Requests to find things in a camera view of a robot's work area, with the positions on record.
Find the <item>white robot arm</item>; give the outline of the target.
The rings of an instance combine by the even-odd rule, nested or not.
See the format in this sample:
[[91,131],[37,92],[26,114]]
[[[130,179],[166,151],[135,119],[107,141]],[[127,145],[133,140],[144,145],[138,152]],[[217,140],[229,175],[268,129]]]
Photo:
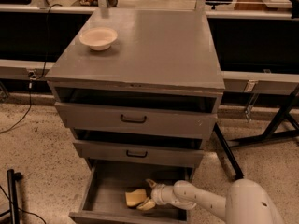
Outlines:
[[151,179],[147,182],[152,188],[151,195],[137,207],[139,210],[167,204],[183,210],[199,206],[225,224],[284,224],[267,192],[248,179],[236,180],[225,197],[199,189],[185,180],[179,180],[173,186],[158,184]]

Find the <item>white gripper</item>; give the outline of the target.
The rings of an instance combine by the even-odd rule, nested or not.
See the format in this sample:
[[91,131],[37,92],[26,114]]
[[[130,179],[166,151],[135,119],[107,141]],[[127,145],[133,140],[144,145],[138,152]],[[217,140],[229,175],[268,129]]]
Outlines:
[[152,179],[147,179],[146,182],[152,188],[151,198],[147,198],[143,203],[141,203],[136,209],[141,211],[148,211],[158,205],[172,204],[176,199],[174,194],[174,189],[172,186],[165,184],[157,184]]

